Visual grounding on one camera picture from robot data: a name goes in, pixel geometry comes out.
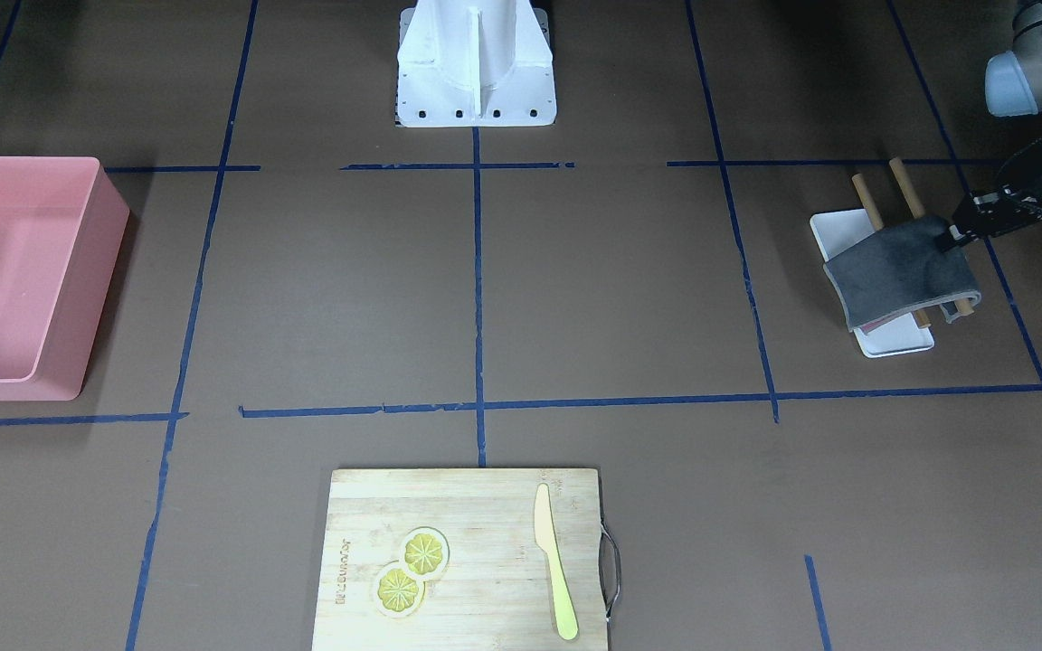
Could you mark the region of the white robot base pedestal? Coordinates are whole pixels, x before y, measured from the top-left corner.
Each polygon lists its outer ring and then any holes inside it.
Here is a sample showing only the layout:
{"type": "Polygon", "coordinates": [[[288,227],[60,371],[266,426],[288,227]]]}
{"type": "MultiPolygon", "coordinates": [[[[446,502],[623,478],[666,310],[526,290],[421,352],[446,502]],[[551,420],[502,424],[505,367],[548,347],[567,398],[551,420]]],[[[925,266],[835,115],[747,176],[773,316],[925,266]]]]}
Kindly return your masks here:
{"type": "Polygon", "coordinates": [[[550,1],[418,1],[400,15],[400,127],[546,127],[557,117],[550,1]]]}

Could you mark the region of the black gripper at rack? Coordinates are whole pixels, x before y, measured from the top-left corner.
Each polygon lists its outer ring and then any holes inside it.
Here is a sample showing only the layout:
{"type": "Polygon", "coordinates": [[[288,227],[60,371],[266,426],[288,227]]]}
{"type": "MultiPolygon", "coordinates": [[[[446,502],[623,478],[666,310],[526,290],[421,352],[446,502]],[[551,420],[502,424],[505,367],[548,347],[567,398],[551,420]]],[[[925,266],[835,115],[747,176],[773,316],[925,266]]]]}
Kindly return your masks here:
{"type": "Polygon", "coordinates": [[[946,231],[935,235],[942,252],[968,246],[979,237],[998,237],[1042,220],[1042,139],[1011,156],[998,169],[992,193],[983,203],[962,201],[946,231]]]}

